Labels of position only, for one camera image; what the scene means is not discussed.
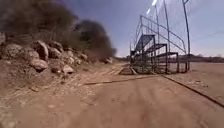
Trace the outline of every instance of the sky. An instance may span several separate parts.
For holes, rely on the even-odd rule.
[[[172,13],[170,17],[176,19],[181,6],[178,8],[179,5],[175,1],[181,0],[166,1],[170,9],[168,12]],[[65,0],[66,6],[77,14],[79,19],[94,20],[105,27],[117,49],[117,56],[129,54],[130,42],[134,40],[139,17],[146,15],[148,8],[153,8],[151,3],[152,0]],[[223,5],[224,0],[189,0],[187,3],[193,54],[224,56]]]

